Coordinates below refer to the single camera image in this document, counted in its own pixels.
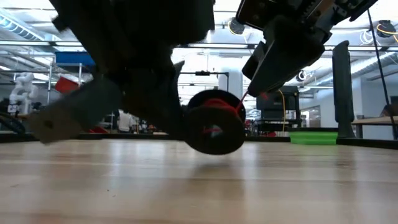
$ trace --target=wooden table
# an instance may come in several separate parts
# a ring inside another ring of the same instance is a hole
[[[398,116],[394,117],[394,121],[398,123]],[[363,126],[392,126],[390,117],[381,117],[381,118],[368,118],[368,119],[357,119],[352,122],[353,125],[356,126],[356,137],[363,138]]]
[[[396,224],[398,151],[248,142],[0,144],[1,224]]]

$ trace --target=red wire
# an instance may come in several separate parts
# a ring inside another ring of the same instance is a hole
[[[218,99],[218,98],[212,98],[212,99],[206,100],[205,103],[203,104],[203,106],[215,106],[215,107],[221,108],[223,110],[230,111],[239,117],[239,110],[241,109],[241,107],[243,105],[243,100],[245,99],[245,97],[247,95],[248,95],[248,91],[244,93],[241,101],[239,102],[239,104],[236,108],[234,108],[233,106],[229,105],[227,102],[225,102],[221,99]],[[268,100],[268,96],[265,93],[261,93],[261,96],[265,100]],[[221,131],[221,129],[219,129],[219,128],[208,128],[208,129],[203,128],[203,133],[212,133],[212,132],[217,132],[217,131]]]

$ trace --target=spool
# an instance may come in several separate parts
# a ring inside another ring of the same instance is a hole
[[[245,119],[246,110],[233,94],[223,90],[202,91],[187,105],[185,142],[204,154],[232,153],[243,145]]]

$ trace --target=blue panel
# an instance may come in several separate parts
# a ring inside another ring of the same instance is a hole
[[[82,63],[85,66],[94,66],[94,60],[87,52],[56,52],[55,63]]]

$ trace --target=green mat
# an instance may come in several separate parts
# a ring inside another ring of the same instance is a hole
[[[337,132],[296,131],[290,132],[290,141],[293,144],[304,145],[335,145]]]

